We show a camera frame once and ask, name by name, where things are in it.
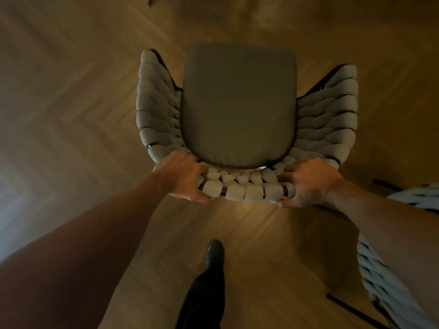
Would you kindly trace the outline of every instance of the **person's left arm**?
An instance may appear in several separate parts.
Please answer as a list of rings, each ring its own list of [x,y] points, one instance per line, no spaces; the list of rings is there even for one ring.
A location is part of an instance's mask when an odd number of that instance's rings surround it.
[[[163,197],[210,200],[196,188],[202,167],[173,152],[132,190],[1,262],[0,328],[97,328]]]

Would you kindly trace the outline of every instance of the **forearm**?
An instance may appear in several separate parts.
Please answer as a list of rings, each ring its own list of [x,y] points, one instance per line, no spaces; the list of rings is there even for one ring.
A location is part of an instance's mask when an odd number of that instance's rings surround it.
[[[165,194],[151,174],[5,260],[0,324],[96,328]]]
[[[439,323],[439,265],[435,260],[439,258],[439,217],[345,180],[330,189],[327,201],[357,225],[432,321]]]

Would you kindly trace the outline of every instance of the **hand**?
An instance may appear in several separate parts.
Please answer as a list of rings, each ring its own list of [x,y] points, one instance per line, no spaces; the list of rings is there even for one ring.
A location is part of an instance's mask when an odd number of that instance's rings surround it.
[[[172,196],[207,203],[211,197],[197,189],[197,180],[208,169],[197,163],[193,155],[173,151],[157,163],[152,173],[160,176],[163,186]]]
[[[285,166],[278,176],[279,181],[291,181],[296,187],[296,195],[292,199],[278,202],[281,207],[305,207],[311,204],[326,202],[328,190],[343,177],[335,168],[320,158],[307,161],[296,161]]]

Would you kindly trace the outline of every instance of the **seat cushion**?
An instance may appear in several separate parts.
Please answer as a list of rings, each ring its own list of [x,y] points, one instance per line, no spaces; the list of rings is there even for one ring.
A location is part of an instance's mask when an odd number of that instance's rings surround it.
[[[296,77],[288,50],[197,45],[184,70],[184,142],[202,161],[222,167],[281,159],[294,141]]]

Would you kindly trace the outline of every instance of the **foot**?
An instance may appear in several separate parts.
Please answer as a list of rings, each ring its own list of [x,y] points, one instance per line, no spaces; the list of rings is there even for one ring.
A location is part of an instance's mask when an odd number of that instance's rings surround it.
[[[206,251],[206,268],[212,265],[224,266],[224,247],[219,240],[212,241]]]

